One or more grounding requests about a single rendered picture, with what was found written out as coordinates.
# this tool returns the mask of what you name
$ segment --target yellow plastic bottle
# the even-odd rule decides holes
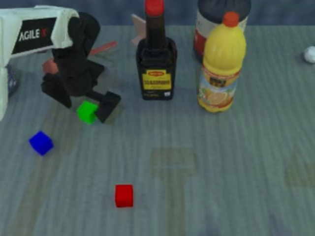
[[[203,56],[198,103],[209,112],[222,112],[233,103],[246,40],[238,26],[239,15],[226,12],[223,23],[209,34]]]

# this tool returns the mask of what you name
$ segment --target table surface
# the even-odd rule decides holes
[[[301,52],[315,27],[247,27],[247,56],[229,111],[196,101],[193,27],[169,26],[178,46],[175,96],[144,101],[133,27],[103,27],[98,91],[122,96],[110,119],[81,122],[41,93],[50,52],[12,60],[21,87],[0,123],[1,236],[310,236],[315,232],[315,67]],[[39,130],[55,148],[37,155]],[[114,186],[135,206],[117,209]]]

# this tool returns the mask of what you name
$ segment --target white ball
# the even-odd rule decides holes
[[[304,59],[309,63],[315,63],[315,46],[310,46],[305,49]]]

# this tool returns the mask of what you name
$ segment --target bottle label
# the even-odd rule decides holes
[[[247,17],[242,20],[238,26],[244,31],[247,24]],[[208,21],[204,18],[199,11],[197,11],[196,27],[195,27],[195,36],[193,40],[193,46],[195,50],[203,55],[205,48],[205,43],[209,33],[216,27],[218,24]]]
[[[144,90],[171,90],[171,75],[166,70],[147,70],[142,74]]]
[[[237,79],[240,71],[233,75],[220,76],[202,66],[198,99],[205,107],[224,108],[230,105],[234,98]]]

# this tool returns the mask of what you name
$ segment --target red bottle cap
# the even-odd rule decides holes
[[[164,13],[164,0],[145,0],[145,11],[149,16],[160,16]]]
[[[236,27],[239,23],[240,16],[234,11],[228,11],[224,14],[223,24],[227,27]]]

